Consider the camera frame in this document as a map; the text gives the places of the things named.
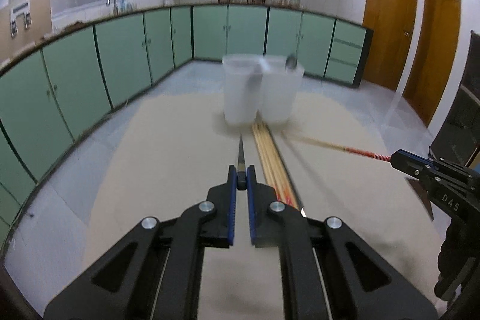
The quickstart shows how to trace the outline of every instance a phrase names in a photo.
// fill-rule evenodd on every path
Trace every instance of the countertop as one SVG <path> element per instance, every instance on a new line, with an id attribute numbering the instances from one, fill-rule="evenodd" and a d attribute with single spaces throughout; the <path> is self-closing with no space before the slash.
<path id="1" fill-rule="evenodd" d="M 320 12 L 309 10 L 309 9 L 306 9 L 306 8 L 303 8 L 303 7 L 298 8 L 298 7 L 292 7 L 292 6 L 289 6 L 289 5 L 278 5 L 278 4 L 269 4 L 269 3 L 252 4 L 252 3 L 246 3 L 246 2 L 231 2 L 231 3 L 204 2 L 204 3 L 193 3 L 193 4 L 191 4 L 191 3 L 190 4 L 173 4 L 173 5 L 169 5 L 169 6 L 145 7 L 145 8 L 142 8 L 142 9 L 137 9 L 137 10 L 133 10 L 133 11 L 126 12 L 126 13 L 121 13 L 121 14 L 118 14 L 116 16 L 115 15 L 109 15 L 109 16 L 105 16 L 105 17 L 102 17 L 102 18 L 99 18 L 99 19 L 93 19 L 93 20 L 90 20 L 90 21 L 87 21 L 87 22 L 78 21 L 78 22 L 75 22 L 74 24 L 68 25 L 58 33 L 52 34 L 48 37 L 44 37 L 40 40 L 35 41 L 35 43 L 27 46 L 24 50 L 22 50 L 20 53 L 18 53 L 15 57 L 13 57 L 11 59 L 4 60 L 0 64 L 0 76 L 5 74 L 14 65 L 18 64 L 23 59 L 25 59 L 26 57 L 28 57 L 32 53 L 38 51 L 39 49 L 45 47 L 46 45 L 48 45 L 48 44 L 50 44 L 50 43 L 52 43 L 56 40 L 59 40 L 62 37 L 68 36 L 69 34 L 75 33 L 76 31 L 79 31 L 81 29 L 87 28 L 87 27 L 95 25 L 95 24 L 110 21 L 110 20 L 116 19 L 116 18 L 122 18 L 124 16 L 132 16 L 132 15 L 135 15 L 135 14 L 140 14 L 140 13 L 144 13 L 144 12 L 148 12 L 148 11 L 162 10 L 164 8 L 205 6 L 205 5 L 228 5 L 228 4 L 229 5 L 256 6 L 256 7 L 273 7 L 273 8 L 288 9 L 288 10 L 293 10 L 293 11 L 303 11 L 303 12 L 310 13 L 310 14 L 327 16 L 327 17 L 330 17 L 330 18 L 339 19 L 341 21 L 345 21 L 345 22 L 348 22 L 348 23 L 351 23 L 351 24 L 354 24 L 354 25 L 357 25 L 357 26 L 362 26 L 361 24 L 358 24 L 358 23 L 353 22 L 353 21 L 349 21 L 347 19 L 339 18 L 337 16 L 332 16 L 332 15 L 326 14 L 326 13 L 320 13 Z"/>

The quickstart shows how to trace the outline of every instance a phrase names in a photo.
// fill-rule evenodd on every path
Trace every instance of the door frame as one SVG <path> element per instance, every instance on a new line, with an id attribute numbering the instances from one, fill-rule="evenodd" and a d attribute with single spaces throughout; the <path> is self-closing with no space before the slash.
<path id="1" fill-rule="evenodd" d="M 452 66 L 450 67 L 449 78 L 450 78 L 450 75 L 452 74 L 453 62 L 455 61 L 455 56 L 457 54 L 458 39 L 460 37 L 461 17 L 462 17 L 462 0 L 458 0 L 458 2 L 460 4 L 460 15 L 458 17 L 460 25 L 459 25 L 459 28 L 458 28 L 457 45 L 455 47 L 455 54 L 454 54 L 454 58 L 453 58 L 453 61 L 452 61 Z M 416 83 L 416 80 L 414 80 L 413 72 L 415 70 L 415 65 L 418 64 L 418 62 L 420 61 L 420 59 L 419 59 L 419 49 L 421 49 L 420 46 L 422 44 L 424 36 L 427 34 L 426 29 L 424 29 L 425 13 L 427 12 L 426 7 L 425 7 L 426 4 L 427 4 L 427 0 L 423 0 L 423 14 L 422 14 L 422 19 L 421 19 L 420 35 L 419 35 L 418 42 L 417 42 L 417 48 L 415 50 L 415 57 L 414 57 L 412 66 L 411 66 L 410 71 L 409 71 L 409 78 L 407 79 L 407 82 L 405 84 L 405 88 L 403 89 L 403 92 L 402 92 L 402 97 L 405 98 L 405 100 L 407 102 L 409 102 L 408 99 L 407 99 L 407 95 L 409 95 L 413 91 L 413 85 Z M 442 100 L 443 94 L 445 93 L 445 87 L 443 88 L 443 92 L 442 92 L 440 98 L 438 99 L 437 107 L 435 108 L 435 110 L 431 114 L 428 121 L 425 123 L 426 127 L 428 127 L 430 125 L 431 119 L 434 117 L 434 115 L 435 115 L 435 113 L 438 109 L 438 105 L 440 104 L 440 101 Z"/>

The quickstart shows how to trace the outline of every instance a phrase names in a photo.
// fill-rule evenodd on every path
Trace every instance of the tiled floor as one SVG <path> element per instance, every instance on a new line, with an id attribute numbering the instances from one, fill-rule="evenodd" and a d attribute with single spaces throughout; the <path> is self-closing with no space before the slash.
<path id="1" fill-rule="evenodd" d="M 220 64 L 192 62 L 145 97 L 222 92 Z M 304 78 L 301 90 L 323 94 L 346 107 L 388 151 L 426 156 L 433 136 L 393 91 L 362 82 L 358 90 Z M 90 212 L 123 133 L 143 98 L 127 104 L 85 140 L 58 168 L 20 222 L 5 259 L 11 277 L 43 314 L 48 301 L 81 270 Z M 445 234 L 450 219 L 434 206 L 435 226 Z"/>

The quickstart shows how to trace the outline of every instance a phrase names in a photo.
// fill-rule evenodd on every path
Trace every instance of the white container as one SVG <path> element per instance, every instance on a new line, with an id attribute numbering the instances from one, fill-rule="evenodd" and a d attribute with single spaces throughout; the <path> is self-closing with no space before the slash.
<path id="1" fill-rule="evenodd" d="M 286 69 L 286 57 L 282 61 L 268 61 L 263 67 L 260 114 L 268 124 L 281 124 L 288 120 L 293 102 L 302 84 L 305 69 L 297 64 L 295 69 Z"/>
<path id="2" fill-rule="evenodd" d="M 223 57 L 224 112 L 229 125 L 252 124 L 260 107 L 262 67 L 258 56 Z"/>

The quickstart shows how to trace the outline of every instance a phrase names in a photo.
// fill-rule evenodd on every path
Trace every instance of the drawer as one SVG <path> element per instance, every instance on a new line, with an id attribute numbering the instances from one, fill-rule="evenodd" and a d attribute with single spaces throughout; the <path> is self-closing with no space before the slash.
<path id="1" fill-rule="evenodd" d="M 356 67 L 360 61 L 361 50 L 361 48 L 355 46 L 333 41 L 330 59 L 340 60 Z"/>
<path id="2" fill-rule="evenodd" d="M 352 43 L 363 47 L 363 41 L 365 40 L 366 29 L 349 24 L 348 22 L 339 21 L 335 25 L 334 39 L 339 39 L 347 43 Z"/>
<path id="3" fill-rule="evenodd" d="M 356 73 L 357 68 L 353 65 L 339 63 L 335 60 L 329 60 L 327 65 L 327 71 L 325 72 L 325 77 L 352 84 L 353 80 L 355 79 Z"/>

